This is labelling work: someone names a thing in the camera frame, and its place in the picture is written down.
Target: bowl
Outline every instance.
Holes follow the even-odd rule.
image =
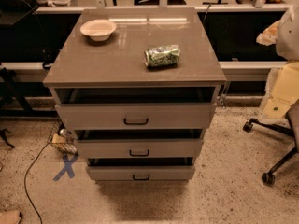
[[[115,22],[99,19],[84,23],[81,26],[80,31],[82,34],[90,37],[93,41],[105,41],[110,38],[115,29]]]

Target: drawer front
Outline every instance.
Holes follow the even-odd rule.
[[[148,167],[87,167],[91,180],[190,180],[193,178],[194,166],[148,166]]]
[[[216,105],[56,105],[69,130],[209,127]]]
[[[202,144],[202,140],[76,141],[75,147],[83,158],[159,158],[198,157]]]

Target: black handle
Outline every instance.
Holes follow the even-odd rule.
[[[146,125],[149,122],[149,118],[141,119],[141,120],[132,120],[132,121],[130,121],[127,118],[124,118],[123,122],[126,125]]]
[[[148,149],[147,153],[145,154],[134,154],[134,152],[132,152],[132,150],[130,150],[130,156],[132,157],[146,157],[150,154],[150,150]]]
[[[147,181],[147,180],[150,180],[150,175],[148,175],[145,178],[135,178],[135,175],[133,175],[133,180],[134,181]]]

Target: concrete floor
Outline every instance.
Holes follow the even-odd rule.
[[[96,184],[82,158],[72,165],[73,178],[65,173],[55,181],[64,168],[63,154],[47,145],[27,176],[28,193],[44,224],[299,223],[298,155],[277,172],[273,187],[261,181],[292,148],[291,138],[258,126],[242,131],[257,115],[257,104],[235,100],[216,109],[189,182]],[[19,209],[21,224],[40,223],[24,176],[54,125],[53,119],[1,118],[0,129],[12,131],[8,138],[16,148],[0,140],[0,212]]]

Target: chair wheel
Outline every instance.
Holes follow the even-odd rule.
[[[272,186],[275,183],[275,176],[269,173],[263,173],[262,175],[262,181],[268,185]]]
[[[249,133],[251,131],[252,127],[253,127],[252,123],[246,122],[243,126],[243,131],[246,131]]]

